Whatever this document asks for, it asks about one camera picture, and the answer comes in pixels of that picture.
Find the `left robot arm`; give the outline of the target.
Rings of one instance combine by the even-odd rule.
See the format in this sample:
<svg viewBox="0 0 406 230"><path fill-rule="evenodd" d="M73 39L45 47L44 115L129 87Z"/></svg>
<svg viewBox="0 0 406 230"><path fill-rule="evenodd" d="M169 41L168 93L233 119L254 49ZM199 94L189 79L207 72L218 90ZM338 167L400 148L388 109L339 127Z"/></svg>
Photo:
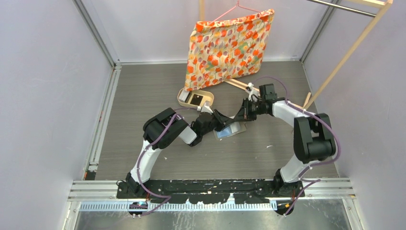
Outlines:
<svg viewBox="0 0 406 230"><path fill-rule="evenodd" d="M143 126L143 146L135 166L126 177L128 192L135 198L142 198L146 194L145 182L150 180L159 154L176 138L193 147L199 144L207 133L213 130L221 131L234 122L234 117L227 117L216 109L200 112L190 124L172 108L152 117Z"/></svg>

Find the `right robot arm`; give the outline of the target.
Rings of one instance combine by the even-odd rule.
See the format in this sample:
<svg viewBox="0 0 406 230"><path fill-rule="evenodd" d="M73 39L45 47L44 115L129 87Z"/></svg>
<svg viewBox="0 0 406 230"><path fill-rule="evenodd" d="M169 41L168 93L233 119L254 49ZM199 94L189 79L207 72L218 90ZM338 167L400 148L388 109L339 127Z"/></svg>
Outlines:
<svg viewBox="0 0 406 230"><path fill-rule="evenodd" d="M287 196L301 186L301 178L312 165L321 163L336 154L337 146L331 132L327 114L314 114L293 105L284 97L278 97L274 85L259 86L251 90L242 102L238 113L224 122L254 121L258 115L271 115L293 127L293 156L277 170L272 188L278 196Z"/></svg>

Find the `black VIP card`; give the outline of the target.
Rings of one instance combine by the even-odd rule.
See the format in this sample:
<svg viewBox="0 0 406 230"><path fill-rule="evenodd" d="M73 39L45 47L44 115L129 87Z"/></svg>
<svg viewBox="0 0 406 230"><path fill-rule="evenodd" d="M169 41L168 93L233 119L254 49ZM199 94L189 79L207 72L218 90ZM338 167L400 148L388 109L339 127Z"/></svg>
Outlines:
<svg viewBox="0 0 406 230"><path fill-rule="evenodd" d="M190 101L189 101L189 104L195 105L195 106L200 106L202 100L203 100L202 95L193 94Z"/></svg>

